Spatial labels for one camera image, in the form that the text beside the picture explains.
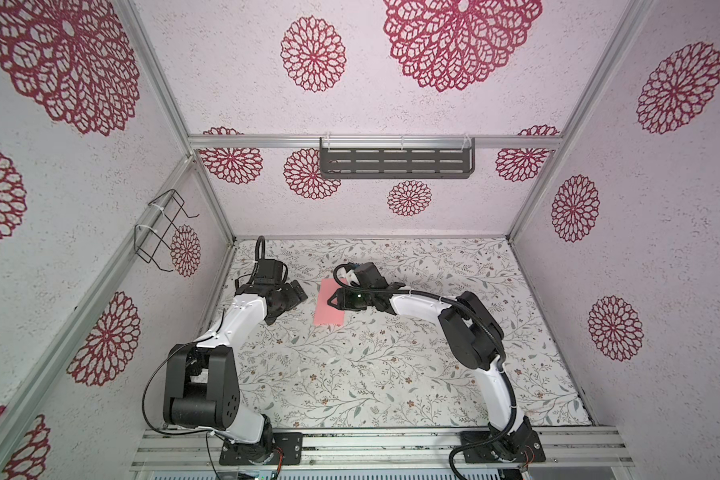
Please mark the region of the pink square paper sheet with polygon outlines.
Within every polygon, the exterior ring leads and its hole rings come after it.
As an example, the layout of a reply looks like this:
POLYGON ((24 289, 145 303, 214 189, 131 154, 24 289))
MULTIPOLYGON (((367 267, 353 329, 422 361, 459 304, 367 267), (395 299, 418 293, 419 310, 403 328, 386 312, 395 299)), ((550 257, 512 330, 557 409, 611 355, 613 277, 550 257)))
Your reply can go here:
POLYGON ((333 279, 323 279, 319 286, 313 324, 324 327, 342 327, 345 312, 329 304, 340 286, 333 279))

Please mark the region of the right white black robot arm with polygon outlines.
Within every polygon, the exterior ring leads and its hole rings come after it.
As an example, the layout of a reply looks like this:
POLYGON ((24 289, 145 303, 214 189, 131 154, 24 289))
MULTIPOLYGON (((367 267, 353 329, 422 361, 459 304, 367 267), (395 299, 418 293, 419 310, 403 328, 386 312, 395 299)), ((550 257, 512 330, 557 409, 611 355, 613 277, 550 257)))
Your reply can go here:
POLYGON ((504 369, 503 330, 476 294, 465 291, 451 299, 397 287, 340 287, 325 304, 341 311, 364 311, 373 307, 380 312, 439 325, 452 355, 474 373, 488 410, 491 434, 477 443, 492 442, 498 448, 516 452, 529 438, 531 427, 518 408, 504 369))

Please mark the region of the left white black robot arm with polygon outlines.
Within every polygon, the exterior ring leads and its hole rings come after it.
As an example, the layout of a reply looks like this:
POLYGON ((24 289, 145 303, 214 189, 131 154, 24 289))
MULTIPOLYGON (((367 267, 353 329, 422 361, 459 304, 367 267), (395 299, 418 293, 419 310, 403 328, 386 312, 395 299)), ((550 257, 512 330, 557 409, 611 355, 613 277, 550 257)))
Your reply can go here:
POLYGON ((235 354, 261 323, 270 325, 308 299, 298 281, 245 285, 200 338, 172 348, 166 365, 163 420, 209 431, 229 442, 265 445, 267 418, 243 405, 235 354))

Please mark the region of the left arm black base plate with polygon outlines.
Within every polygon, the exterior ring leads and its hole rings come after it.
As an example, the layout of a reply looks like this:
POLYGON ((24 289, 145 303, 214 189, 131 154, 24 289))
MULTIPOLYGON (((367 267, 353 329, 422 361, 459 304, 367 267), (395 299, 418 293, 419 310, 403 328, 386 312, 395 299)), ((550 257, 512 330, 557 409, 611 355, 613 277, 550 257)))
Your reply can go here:
POLYGON ((219 457, 222 466, 299 465, 304 435, 301 432, 265 433, 255 444, 225 441, 219 457))

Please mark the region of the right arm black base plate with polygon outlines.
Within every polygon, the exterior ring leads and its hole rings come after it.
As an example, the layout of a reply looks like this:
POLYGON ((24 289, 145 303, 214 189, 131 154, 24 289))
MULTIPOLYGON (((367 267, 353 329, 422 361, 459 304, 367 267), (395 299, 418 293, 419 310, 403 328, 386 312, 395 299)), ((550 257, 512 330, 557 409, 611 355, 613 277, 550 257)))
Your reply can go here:
MULTIPOLYGON (((463 431, 463 446, 491 437, 493 431, 463 431)), ((547 460, 539 435, 534 430, 518 430, 493 443, 467 447, 464 457, 468 464, 478 463, 542 463, 547 460)))

